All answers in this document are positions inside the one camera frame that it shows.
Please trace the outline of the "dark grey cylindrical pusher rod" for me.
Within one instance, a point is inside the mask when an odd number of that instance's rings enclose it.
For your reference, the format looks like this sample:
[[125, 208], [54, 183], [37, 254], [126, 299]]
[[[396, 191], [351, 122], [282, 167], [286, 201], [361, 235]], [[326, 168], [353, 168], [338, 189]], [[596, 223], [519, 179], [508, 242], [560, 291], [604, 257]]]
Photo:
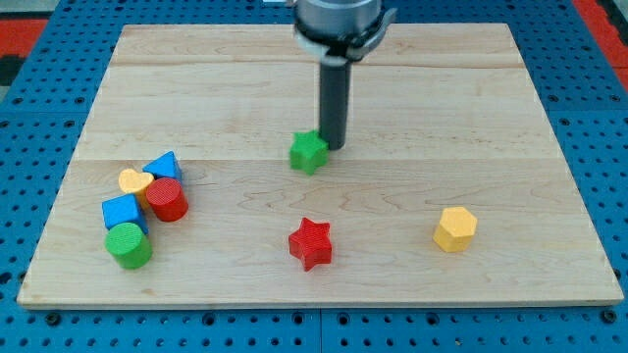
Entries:
[[330, 150], [340, 150], [345, 144], [350, 77], [350, 63], [320, 65], [319, 134]]

